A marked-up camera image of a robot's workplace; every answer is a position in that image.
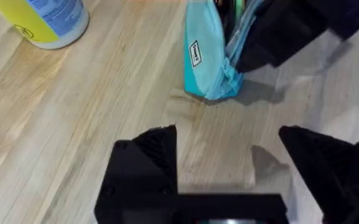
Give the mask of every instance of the teal pencil case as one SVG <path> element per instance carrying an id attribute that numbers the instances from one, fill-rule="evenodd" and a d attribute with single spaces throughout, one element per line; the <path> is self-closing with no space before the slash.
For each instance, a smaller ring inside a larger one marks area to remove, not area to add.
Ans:
<path id="1" fill-rule="evenodd" d="M 254 11 L 263 0 L 249 0 L 239 23 L 225 44 L 223 24 L 213 0 L 187 3 L 185 22 L 185 91 L 208 100 L 236 96 L 244 73 L 235 69 Z"/>

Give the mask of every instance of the yellow bottle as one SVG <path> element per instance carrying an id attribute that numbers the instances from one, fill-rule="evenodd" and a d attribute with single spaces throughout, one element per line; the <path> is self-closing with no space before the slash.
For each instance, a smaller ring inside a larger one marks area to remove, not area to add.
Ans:
<path id="1" fill-rule="evenodd" d="M 0 12 L 43 49 L 72 43 L 84 33 L 89 21 L 82 0 L 0 0 Z"/>

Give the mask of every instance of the pouch label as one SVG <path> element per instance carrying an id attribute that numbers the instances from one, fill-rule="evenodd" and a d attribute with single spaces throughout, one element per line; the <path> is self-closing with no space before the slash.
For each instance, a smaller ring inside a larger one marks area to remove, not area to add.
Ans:
<path id="1" fill-rule="evenodd" d="M 189 47 L 189 52 L 190 52 L 190 58 L 192 59 L 192 65 L 194 68 L 197 65 L 199 65 L 203 60 L 197 40 Z"/>

